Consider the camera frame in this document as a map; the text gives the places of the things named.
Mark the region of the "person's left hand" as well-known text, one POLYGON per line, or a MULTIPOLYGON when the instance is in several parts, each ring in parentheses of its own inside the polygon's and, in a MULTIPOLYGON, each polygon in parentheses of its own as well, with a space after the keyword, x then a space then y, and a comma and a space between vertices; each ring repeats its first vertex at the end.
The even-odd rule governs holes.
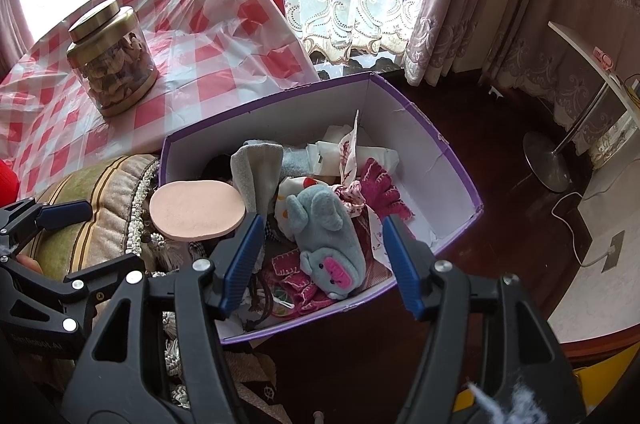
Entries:
POLYGON ((40 263, 37 260, 33 259, 32 257, 23 255, 23 254, 18 254, 15 257, 15 259, 17 262, 19 262, 22 266, 26 267, 27 269, 32 270, 35 273, 42 274, 42 268, 40 266, 40 263))

